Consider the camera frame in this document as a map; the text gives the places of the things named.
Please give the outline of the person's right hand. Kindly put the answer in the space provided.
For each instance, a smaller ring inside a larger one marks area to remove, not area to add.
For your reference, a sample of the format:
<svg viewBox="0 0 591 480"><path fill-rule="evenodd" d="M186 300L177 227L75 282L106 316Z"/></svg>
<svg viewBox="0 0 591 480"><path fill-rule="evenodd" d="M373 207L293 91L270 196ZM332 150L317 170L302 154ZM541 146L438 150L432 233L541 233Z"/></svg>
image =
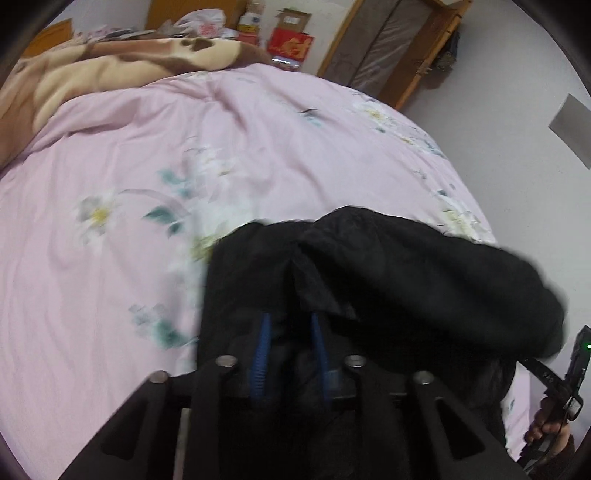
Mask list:
<svg viewBox="0 0 591 480"><path fill-rule="evenodd" d="M551 436L549 446L540 459L544 464L556 458L568 445L571 433L568 421L564 419L564 411L558 410L555 402L549 397L544 397L540 402L539 410L534 415L533 421L524 434L527 445L541 440L544 435Z"/></svg>

